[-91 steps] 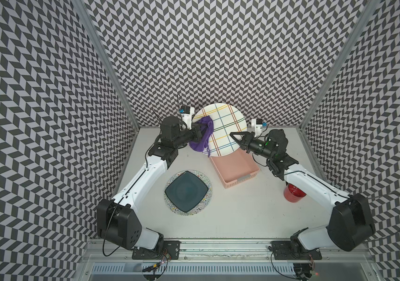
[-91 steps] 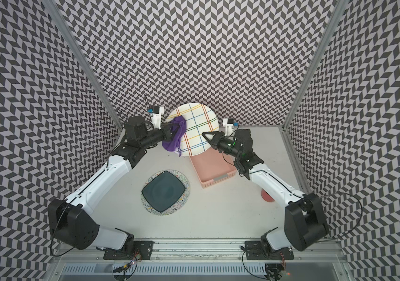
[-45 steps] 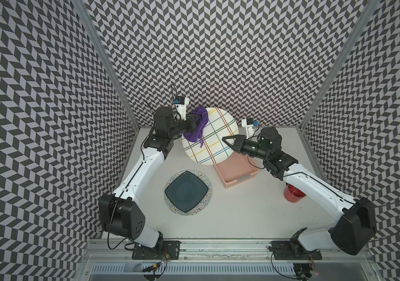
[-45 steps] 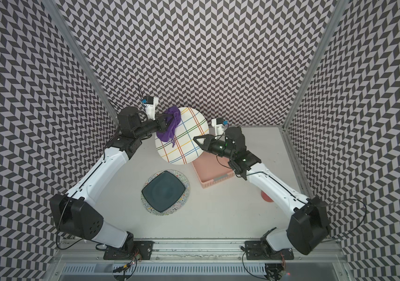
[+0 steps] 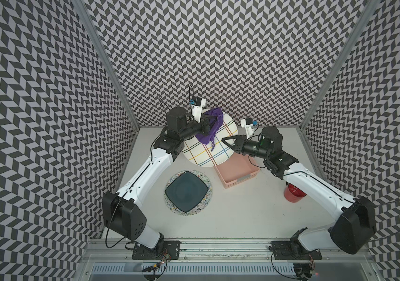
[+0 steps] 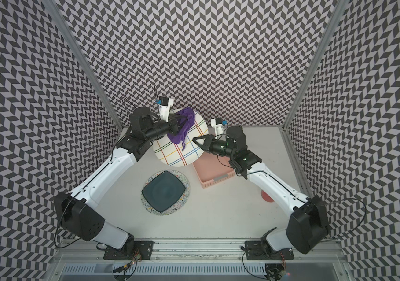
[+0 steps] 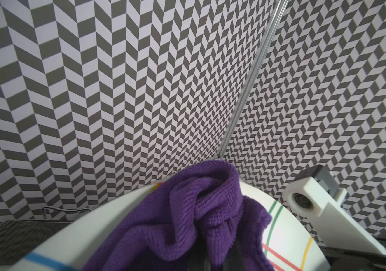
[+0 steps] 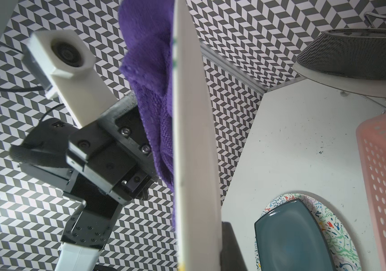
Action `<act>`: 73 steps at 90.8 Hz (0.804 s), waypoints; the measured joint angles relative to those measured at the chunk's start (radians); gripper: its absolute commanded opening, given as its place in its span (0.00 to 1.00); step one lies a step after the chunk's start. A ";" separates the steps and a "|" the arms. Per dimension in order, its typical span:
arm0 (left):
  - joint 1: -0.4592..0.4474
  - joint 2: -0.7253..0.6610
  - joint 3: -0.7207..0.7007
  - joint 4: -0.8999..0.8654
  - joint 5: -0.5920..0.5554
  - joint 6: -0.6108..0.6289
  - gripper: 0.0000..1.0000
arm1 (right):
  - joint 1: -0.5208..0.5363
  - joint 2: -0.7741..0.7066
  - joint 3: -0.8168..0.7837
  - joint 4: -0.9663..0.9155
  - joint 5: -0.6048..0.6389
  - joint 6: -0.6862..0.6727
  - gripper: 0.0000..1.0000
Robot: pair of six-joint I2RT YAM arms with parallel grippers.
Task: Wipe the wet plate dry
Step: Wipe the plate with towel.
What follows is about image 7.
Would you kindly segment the purple cloth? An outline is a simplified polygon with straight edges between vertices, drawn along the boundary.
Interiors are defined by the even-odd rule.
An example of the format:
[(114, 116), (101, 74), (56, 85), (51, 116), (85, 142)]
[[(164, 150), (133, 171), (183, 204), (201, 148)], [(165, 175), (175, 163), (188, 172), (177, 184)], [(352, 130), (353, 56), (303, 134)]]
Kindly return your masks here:
[(86, 271), (271, 271), (265, 207), (241, 193), (223, 160), (190, 166), (147, 195), (84, 265)]

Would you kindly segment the white plate coloured stripes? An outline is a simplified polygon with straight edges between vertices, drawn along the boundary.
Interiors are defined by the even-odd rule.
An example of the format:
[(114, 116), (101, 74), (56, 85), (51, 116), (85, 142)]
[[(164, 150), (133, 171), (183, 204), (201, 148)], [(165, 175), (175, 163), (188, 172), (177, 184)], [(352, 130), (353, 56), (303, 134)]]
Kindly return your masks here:
[[(13, 271), (79, 271), (121, 220), (159, 187), (146, 186), (102, 205), (73, 222), (11, 267)], [(330, 265), (304, 226), (283, 205), (253, 186), (240, 183), (243, 195), (272, 216), (262, 249), (276, 271), (328, 271)]]

